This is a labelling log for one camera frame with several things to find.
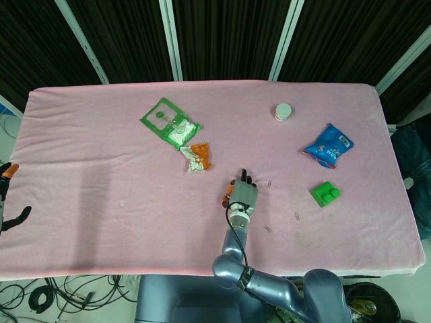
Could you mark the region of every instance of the green lego brick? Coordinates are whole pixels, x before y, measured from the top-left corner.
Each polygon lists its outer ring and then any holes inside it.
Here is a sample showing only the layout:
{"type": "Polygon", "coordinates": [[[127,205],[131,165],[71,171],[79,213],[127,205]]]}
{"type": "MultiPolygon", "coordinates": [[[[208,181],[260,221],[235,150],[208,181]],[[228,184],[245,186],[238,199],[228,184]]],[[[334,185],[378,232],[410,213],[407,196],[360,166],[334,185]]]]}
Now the green lego brick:
{"type": "Polygon", "coordinates": [[[341,195],[339,189],[330,182],[324,182],[311,189],[310,193],[320,207],[326,207],[341,195]]]}

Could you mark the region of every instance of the table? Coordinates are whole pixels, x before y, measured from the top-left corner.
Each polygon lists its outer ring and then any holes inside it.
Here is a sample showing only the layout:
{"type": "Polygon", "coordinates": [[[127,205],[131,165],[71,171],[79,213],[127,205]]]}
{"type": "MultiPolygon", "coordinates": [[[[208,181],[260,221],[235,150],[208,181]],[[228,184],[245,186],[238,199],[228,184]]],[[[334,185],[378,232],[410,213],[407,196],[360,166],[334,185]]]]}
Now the table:
{"type": "Polygon", "coordinates": [[[246,168],[259,189],[246,251],[274,275],[413,274],[424,252],[379,98],[364,84],[190,81],[30,92],[0,237],[3,279],[78,274],[211,275],[227,229],[220,201],[246,168]],[[181,152],[139,119],[162,97],[203,125],[213,168],[187,173],[181,152]],[[293,113],[273,117],[280,102],[293,113]],[[303,154],[327,123],[354,143],[336,170],[303,154]],[[320,208],[326,180],[341,197],[320,208]]]}

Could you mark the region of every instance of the green snack bag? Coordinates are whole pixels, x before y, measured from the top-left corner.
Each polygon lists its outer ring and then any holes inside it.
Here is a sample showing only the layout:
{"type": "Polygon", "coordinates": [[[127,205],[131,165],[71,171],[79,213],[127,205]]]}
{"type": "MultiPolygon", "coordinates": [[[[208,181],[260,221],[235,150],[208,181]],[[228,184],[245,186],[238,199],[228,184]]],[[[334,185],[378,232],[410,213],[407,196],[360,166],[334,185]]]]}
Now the green snack bag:
{"type": "Polygon", "coordinates": [[[176,149],[180,149],[201,130],[200,124],[191,122],[185,112],[166,98],[148,111],[141,122],[176,149]]]}

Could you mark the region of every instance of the blue snack bag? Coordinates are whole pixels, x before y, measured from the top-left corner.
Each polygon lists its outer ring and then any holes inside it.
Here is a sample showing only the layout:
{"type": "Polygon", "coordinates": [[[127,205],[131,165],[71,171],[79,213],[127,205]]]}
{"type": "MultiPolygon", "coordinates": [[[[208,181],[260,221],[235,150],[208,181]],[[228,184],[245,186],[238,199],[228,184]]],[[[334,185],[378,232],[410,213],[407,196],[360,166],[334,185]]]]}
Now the blue snack bag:
{"type": "Polygon", "coordinates": [[[316,142],[302,152],[314,157],[322,166],[335,169],[338,157],[353,146],[353,141],[330,123],[316,142]]]}

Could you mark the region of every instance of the black curtain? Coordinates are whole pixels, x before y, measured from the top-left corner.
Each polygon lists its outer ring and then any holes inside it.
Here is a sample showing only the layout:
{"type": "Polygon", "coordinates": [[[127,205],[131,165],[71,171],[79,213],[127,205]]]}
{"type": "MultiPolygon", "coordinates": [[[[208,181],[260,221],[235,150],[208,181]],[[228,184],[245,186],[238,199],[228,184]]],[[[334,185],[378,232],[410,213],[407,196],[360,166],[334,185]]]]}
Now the black curtain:
{"type": "Polygon", "coordinates": [[[174,0],[184,80],[268,79],[286,0],[174,0]]]}
{"type": "Polygon", "coordinates": [[[376,85],[430,24],[429,1],[306,0],[279,80],[376,85]]]}
{"type": "Polygon", "coordinates": [[[52,0],[0,0],[0,94],[24,111],[37,87],[99,84],[52,0]]]}
{"type": "Polygon", "coordinates": [[[402,121],[431,92],[429,46],[380,96],[386,121],[402,121]]]}
{"type": "Polygon", "coordinates": [[[67,0],[110,83],[172,81],[158,0],[67,0]]]}

